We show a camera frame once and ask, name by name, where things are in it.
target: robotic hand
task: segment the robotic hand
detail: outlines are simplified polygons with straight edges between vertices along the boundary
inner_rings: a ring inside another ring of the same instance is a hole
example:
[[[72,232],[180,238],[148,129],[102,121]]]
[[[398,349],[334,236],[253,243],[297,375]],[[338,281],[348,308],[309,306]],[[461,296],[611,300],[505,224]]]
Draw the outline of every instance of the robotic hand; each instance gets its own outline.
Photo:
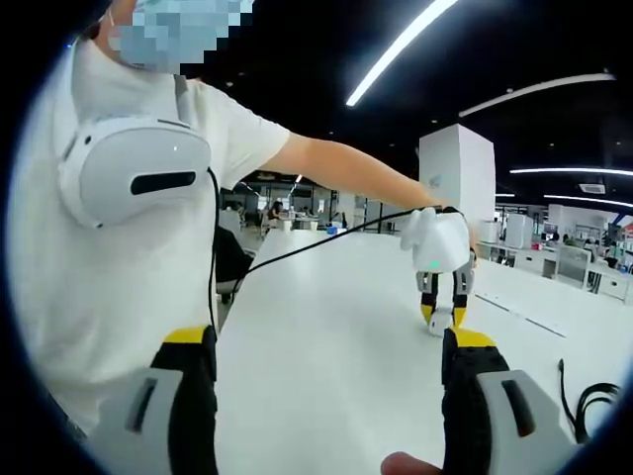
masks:
[[[419,272],[454,272],[470,259],[466,220],[455,208],[424,208],[410,214],[400,247],[413,250]]]
[[[444,336],[451,324],[459,327],[466,316],[466,302],[473,287],[475,253],[470,251],[466,220],[455,208],[437,213],[435,208],[414,211],[401,239],[402,250],[413,250],[421,309],[431,334]],[[438,274],[453,273],[453,311],[435,313]]]

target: hand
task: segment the hand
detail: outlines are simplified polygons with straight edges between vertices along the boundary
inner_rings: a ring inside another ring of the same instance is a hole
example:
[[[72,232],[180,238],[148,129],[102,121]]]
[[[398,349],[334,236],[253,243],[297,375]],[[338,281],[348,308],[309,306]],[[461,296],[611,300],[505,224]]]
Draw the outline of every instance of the hand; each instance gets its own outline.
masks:
[[[434,465],[411,457],[404,452],[392,453],[380,466],[382,475],[441,475]]]

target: black ceiling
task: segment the black ceiling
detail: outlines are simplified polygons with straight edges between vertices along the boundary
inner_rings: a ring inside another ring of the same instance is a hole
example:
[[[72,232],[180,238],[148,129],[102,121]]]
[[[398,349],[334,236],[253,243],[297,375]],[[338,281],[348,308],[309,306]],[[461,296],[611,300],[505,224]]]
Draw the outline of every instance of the black ceiling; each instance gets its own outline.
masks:
[[[297,133],[352,144],[415,178],[418,138],[460,122],[495,143],[497,188],[521,202],[582,196],[578,183],[603,178],[509,175],[511,168],[633,169],[625,2],[461,0],[347,108],[365,73],[430,3],[257,0],[252,25],[233,30],[189,73]],[[508,88],[602,72],[618,80],[534,93],[458,119]],[[611,177],[600,198],[633,203],[631,183]]]

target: white wall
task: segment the white wall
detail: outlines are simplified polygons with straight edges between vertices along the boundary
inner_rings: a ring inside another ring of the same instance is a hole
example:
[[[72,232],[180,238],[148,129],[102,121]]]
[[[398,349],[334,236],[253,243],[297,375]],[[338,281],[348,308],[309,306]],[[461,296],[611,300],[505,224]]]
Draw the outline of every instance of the white wall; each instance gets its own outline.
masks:
[[[459,126],[461,154],[459,210],[471,222],[495,218],[497,175],[492,142]]]
[[[495,218],[495,147],[465,127],[419,140],[419,181],[474,224]]]
[[[436,198],[458,207],[460,197],[459,126],[419,140],[419,182]]]

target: face mask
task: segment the face mask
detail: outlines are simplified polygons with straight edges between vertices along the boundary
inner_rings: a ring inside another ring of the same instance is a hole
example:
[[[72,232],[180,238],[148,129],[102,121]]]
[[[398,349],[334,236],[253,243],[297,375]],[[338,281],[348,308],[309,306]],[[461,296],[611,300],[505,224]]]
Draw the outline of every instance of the face mask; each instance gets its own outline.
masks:
[[[254,0],[137,0],[131,26],[115,25],[110,48],[128,64],[180,73],[180,65],[203,63],[206,50],[228,38],[242,14],[252,13]]]

